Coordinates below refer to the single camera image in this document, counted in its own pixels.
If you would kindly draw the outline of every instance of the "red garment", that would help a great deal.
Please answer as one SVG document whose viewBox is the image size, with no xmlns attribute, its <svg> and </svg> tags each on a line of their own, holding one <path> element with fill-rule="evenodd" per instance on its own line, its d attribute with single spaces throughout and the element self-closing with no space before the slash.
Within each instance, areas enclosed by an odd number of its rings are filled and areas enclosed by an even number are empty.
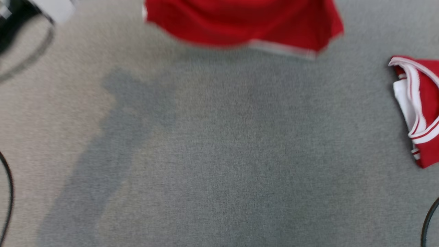
<svg viewBox="0 0 439 247">
<path fill-rule="evenodd" d="M 257 41 L 312 56 L 343 33 L 333 0 L 146 0 L 144 7 L 145 21 L 209 46 Z"/>
<path fill-rule="evenodd" d="M 412 124 L 407 120 L 409 137 L 415 146 L 412 153 L 418 165 L 426 168 L 439 162 L 439 61 L 394 56 L 389 66 L 395 66 L 402 79 L 396 83 L 407 81 L 409 104 L 405 108 L 411 109 L 403 109 L 403 113 L 406 120 L 413 115 Z M 405 105 L 401 99 L 398 101 L 401 107 Z"/>
</svg>

